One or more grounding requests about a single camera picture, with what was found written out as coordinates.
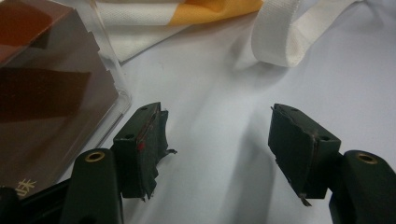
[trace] transparent plastic box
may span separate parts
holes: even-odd
[[[0,1],[0,186],[21,198],[101,146],[131,103],[88,1]]]

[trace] white surface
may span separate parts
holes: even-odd
[[[123,65],[134,96],[123,122],[162,102],[178,151],[160,162],[150,201],[124,201],[125,223],[332,223],[331,192],[304,207],[274,163],[274,103],[318,121],[341,152],[370,151],[396,169],[396,3],[349,7],[291,69],[254,59],[254,18],[191,27]]]

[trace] white strap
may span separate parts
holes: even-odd
[[[319,0],[293,21],[302,0],[267,0],[253,27],[254,56],[266,63],[296,66],[338,15],[355,1],[359,0]]]

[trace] orange fabric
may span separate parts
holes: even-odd
[[[179,4],[169,25],[219,21],[258,11],[262,0],[186,0]]]

